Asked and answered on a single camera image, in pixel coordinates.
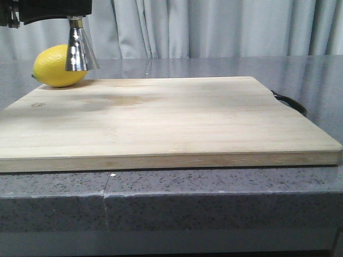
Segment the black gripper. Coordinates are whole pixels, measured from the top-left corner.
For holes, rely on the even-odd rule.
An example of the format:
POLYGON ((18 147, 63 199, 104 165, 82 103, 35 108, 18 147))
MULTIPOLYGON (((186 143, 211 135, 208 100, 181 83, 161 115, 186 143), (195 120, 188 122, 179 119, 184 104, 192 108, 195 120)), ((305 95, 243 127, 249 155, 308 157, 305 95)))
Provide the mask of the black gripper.
POLYGON ((20 21, 27 25, 67 16, 84 17, 92 13, 92 0, 0 0, 0 8, 1 26, 19 28, 20 21))

